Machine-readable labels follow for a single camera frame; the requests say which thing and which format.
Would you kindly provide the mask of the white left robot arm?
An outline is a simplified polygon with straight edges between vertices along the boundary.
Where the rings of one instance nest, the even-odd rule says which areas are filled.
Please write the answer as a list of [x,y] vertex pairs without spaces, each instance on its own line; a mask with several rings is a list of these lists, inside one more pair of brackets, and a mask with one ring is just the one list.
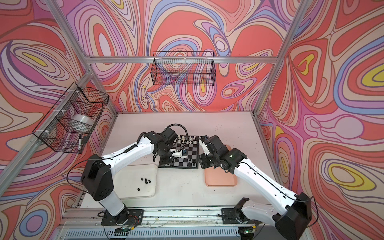
[[104,207],[105,216],[111,217],[115,225],[127,224],[130,212],[114,190],[113,177],[123,168],[150,154],[169,160],[173,142],[177,138],[177,133],[171,127],[161,133],[143,132],[131,145],[102,157],[95,154],[87,160],[81,183],[93,200]]

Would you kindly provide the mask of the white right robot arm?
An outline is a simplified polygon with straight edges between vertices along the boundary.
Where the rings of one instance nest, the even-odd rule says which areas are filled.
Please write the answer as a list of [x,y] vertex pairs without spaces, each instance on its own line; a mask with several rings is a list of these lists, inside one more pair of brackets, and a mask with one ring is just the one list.
[[221,168],[237,176],[256,189],[268,204],[251,200],[240,202],[240,215],[248,220],[257,220],[274,225],[287,240],[298,240],[312,220],[312,200],[305,193],[297,194],[261,171],[243,152],[229,150],[218,136],[202,137],[199,144],[202,168]]

